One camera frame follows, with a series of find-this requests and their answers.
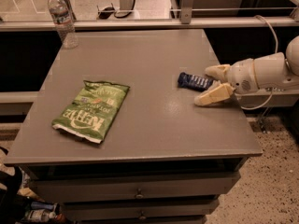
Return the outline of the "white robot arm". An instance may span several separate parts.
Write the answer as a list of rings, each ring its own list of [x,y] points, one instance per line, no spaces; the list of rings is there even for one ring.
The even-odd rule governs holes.
[[[229,99],[233,93],[254,93],[261,89],[297,90],[299,86],[299,36],[277,52],[256,59],[209,66],[205,74],[215,78],[213,84],[194,98],[199,106]]]

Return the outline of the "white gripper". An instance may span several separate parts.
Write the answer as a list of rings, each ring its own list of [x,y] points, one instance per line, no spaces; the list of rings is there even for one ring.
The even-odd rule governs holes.
[[[254,60],[246,59],[230,64],[209,66],[205,74],[219,81],[215,81],[206,91],[194,98],[198,106],[215,104],[229,99],[234,91],[239,94],[254,93],[258,85],[254,71]]]

